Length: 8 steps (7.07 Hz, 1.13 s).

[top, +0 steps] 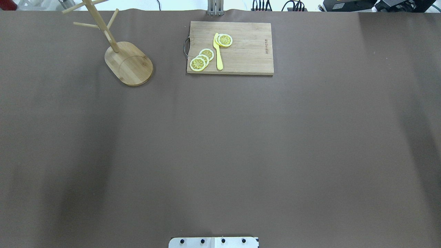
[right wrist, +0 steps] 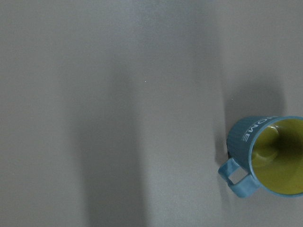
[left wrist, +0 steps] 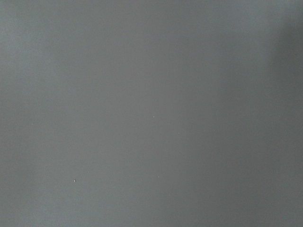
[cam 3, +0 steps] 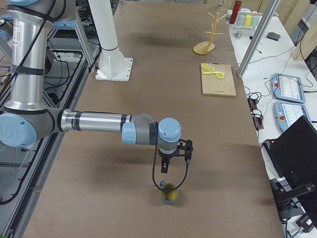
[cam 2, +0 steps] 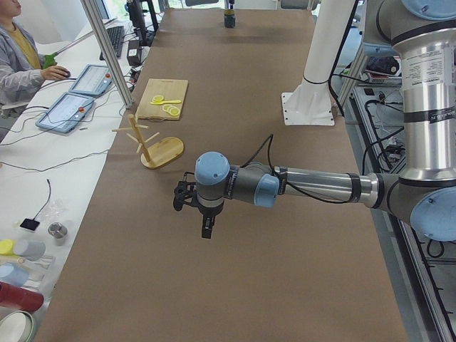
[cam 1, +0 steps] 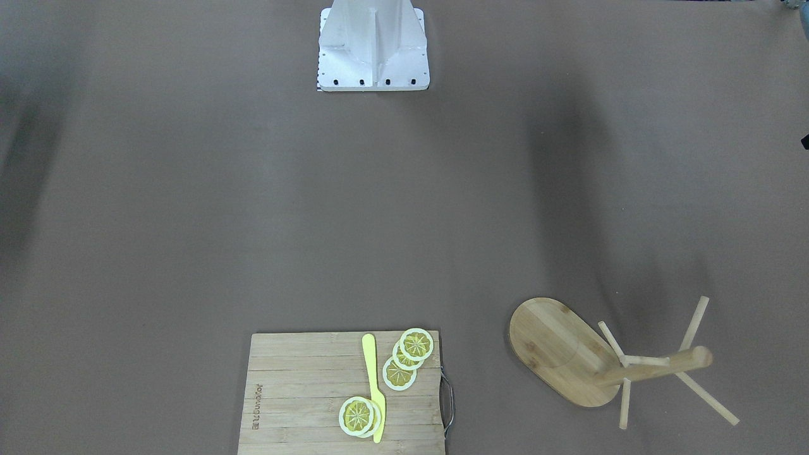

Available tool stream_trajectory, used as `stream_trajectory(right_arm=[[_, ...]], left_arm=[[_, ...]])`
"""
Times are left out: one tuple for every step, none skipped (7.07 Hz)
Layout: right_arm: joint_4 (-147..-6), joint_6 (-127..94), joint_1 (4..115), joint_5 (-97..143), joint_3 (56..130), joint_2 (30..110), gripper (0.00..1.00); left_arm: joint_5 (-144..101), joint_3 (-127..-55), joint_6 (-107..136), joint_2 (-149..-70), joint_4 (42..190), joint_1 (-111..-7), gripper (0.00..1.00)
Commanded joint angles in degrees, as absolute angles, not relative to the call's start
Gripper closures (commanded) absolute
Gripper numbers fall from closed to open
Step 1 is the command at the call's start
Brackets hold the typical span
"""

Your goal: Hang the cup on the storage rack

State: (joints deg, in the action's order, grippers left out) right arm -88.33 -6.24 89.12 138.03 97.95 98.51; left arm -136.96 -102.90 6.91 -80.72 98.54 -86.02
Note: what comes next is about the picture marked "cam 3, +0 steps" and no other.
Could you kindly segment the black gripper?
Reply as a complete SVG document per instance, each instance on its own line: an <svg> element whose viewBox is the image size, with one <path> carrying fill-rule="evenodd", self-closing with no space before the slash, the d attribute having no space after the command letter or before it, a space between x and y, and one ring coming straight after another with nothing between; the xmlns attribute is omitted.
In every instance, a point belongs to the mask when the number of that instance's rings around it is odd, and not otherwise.
<svg viewBox="0 0 317 238"><path fill-rule="evenodd" d="M162 151L159 151L158 154L161 157L161 173L167 174L170 159L173 157L177 157L179 153L175 151L171 154L166 154Z"/></svg>

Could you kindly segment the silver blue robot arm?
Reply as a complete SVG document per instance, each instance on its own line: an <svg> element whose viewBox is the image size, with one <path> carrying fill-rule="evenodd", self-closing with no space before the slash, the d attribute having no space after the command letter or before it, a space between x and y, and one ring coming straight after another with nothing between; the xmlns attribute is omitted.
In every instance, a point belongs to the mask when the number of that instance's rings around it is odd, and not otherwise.
<svg viewBox="0 0 317 238"><path fill-rule="evenodd" d="M13 76L10 100L0 117L1 142L21 148L57 132L119 132L126 144L154 145L166 173L170 159L181 150L177 120L156 122L146 114L76 112L43 104L47 30L76 27L75 1L11 0L7 10L14 23Z"/></svg>

